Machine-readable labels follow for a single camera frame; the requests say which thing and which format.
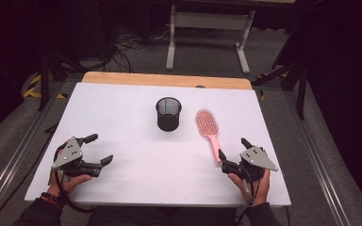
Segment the aluminium floor rail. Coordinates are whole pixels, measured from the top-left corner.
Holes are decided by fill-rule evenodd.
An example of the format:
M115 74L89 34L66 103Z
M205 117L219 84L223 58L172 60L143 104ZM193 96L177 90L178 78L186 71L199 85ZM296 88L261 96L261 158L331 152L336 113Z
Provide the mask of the aluminium floor rail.
M54 82L52 87L48 90L46 97L48 101L44 104L44 107L41 111L37 111L35 117L33 118L31 124L28 126L24 136L22 137L20 143L16 147L14 153L10 156L10 160L5 165L3 171L0 173L0 202L4 198L8 187L13 180L15 174L17 173L18 168L20 167L21 162L23 161L25 155L27 154L31 143L33 142L36 133L41 127L41 124L49 111L51 105L56 100L59 95L64 83L63 82Z
M325 166L322 163L314 139L311 136L305 121L300 118L293 94L287 91L284 93L284 96L288 103L288 107L291 109L293 118L299 127L299 131L303 137L305 146L307 148L307 155L309 161L316 173L317 179L321 186L322 193L324 194L328 206L330 207L331 213L334 217L337 226L352 226L344 208L342 207L342 204L340 202L339 196L337 195L334 184L331 181L331 178Z

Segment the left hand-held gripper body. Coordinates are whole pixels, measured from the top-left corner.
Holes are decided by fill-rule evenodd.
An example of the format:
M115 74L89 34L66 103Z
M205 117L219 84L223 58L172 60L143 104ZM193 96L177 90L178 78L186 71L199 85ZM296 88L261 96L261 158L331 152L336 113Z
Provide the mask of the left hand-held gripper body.
M77 139L78 137L71 137L58 147L51 170L62 171L71 177L82 174L98 177L102 170L101 164L87 163L83 160L82 146L77 144Z

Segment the wooden table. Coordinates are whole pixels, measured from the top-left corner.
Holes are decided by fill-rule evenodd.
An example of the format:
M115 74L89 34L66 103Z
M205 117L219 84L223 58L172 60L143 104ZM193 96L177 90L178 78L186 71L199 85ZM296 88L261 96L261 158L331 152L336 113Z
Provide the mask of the wooden table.
M223 78L174 74L87 72L84 74L82 82L185 88L196 88L197 85L203 85L207 89L253 89L251 82L246 78Z

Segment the white table cover sheet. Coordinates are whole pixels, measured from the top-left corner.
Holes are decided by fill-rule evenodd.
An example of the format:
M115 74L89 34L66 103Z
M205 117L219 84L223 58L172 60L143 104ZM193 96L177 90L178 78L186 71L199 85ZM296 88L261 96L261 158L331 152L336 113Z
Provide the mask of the white table cover sheet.
M171 132L157 126L156 103L177 99L182 110ZM113 155L99 177L78 186L76 203L157 206L238 206L238 188L222 173L208 138L198 132L197 112L208 109L219 126L226 157L239 161L241 138L277 158L256 94L246 89L198 89L79 83L25 194L33 201L46 190L58 146L70 137L98 138L82 147L97 163Z

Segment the black mesh pen holder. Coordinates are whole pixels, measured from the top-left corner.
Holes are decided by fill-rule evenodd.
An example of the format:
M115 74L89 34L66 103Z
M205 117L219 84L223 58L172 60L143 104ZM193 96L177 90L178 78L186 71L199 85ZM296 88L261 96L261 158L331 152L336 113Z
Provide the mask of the black mesh pen holder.
M181 103L173 97L164 97L156 103L157 126L165 132L178 128Z

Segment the black metal stand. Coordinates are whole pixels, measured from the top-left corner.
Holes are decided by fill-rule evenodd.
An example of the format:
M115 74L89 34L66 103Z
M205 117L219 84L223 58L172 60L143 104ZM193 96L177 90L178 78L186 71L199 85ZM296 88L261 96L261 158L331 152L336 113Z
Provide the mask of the black metal stand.
M303 62L291 63L283 66L272 73L264 76L259 76L254 82L253 87L260 87L265 83L280 77L284 74L286 77L281 82L281 89L285 91L292 91L298 85L298 94L296 101L296 110L301 120L304 119L304 98L307 82L307 73Z
M49 77L52 76L55 81L60 82L63 82L66 79L67 73L64 64L68 65L71 69L74 69L77 73L86 73L88 71L79 63L75 63L59 53L45 52L41 54L41 100L39 111L43 111L52 96L49 89Z

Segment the person's left hand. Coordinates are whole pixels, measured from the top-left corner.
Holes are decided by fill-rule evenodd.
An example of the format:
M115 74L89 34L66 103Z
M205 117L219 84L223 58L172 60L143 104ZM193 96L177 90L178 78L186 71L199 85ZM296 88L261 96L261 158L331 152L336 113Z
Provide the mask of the person's left hand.
M88 174L63 179L62 175L54 170L51 172L51 179L47 193L55 197L59 197L63 194L70 194L77 186L90 180L91 177Z

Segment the yellow black hazard tape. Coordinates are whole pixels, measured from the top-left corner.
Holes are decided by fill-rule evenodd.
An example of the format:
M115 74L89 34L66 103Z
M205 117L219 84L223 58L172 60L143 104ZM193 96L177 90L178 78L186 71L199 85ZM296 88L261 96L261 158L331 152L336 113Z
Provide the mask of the yellow black hazard tape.
M41 74L35 75L34 78L32 78L28 88L25 90L23 96L25 98L26 97L41 98L41 93L35 91L35 88L40 81L41 81ZM69 95L66 93L59 93L57 95L57 98L58 99L67 99L68 96Z

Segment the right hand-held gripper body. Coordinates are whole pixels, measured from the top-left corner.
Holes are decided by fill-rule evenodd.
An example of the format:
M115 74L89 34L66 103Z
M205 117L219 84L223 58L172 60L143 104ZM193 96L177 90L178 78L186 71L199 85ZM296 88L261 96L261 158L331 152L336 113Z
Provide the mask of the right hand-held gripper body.
M240 161L238 163L224 160L222 161L223 173L234 173L241 180L248 183L259 181L265 169L278 171L278 167L268 158L267 154L259 147L253 146L239 154Z

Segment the person's right hand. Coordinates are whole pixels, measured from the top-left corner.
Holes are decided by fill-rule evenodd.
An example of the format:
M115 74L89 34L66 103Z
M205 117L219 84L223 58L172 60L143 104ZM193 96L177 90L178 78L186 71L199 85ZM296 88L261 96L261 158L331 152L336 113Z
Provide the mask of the person's right hand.
M252 185L244 183L234 173L229 173L228 177L239 189L242 198L249 206L253 207L267 202L270 190L270 171L268 169L265 169L263 177Z

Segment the pink hairbrush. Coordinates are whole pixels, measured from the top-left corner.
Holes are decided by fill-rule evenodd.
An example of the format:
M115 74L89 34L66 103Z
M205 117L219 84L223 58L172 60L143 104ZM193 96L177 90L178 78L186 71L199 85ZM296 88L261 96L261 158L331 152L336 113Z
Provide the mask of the pink hairbrush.
M217 135L219 132L218 124L213 116L213 114L208 109L200 109L196 115L195 123L197 125L199 133L203 137L207 137L212 146L212 150L215 156L217 163L221 162L219 158L219 149L220 145L217 140Z

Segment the grey metal desk frame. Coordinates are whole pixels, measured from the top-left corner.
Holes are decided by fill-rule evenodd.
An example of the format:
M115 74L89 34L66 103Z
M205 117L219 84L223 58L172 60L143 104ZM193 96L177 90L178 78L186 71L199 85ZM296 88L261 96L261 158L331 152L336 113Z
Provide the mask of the grey metal desk frame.
M254 18L254 10L250 10L246 15L231 15L178 11L176 5L172 5L170 16L170 42L168 46L166 69L168 71L173 69L175 58L175 29L177 27L238 30L241 32L241 39L239 42L235 43L235 48L239 58L239 65L244 74L249 74L250 68L244 49Z

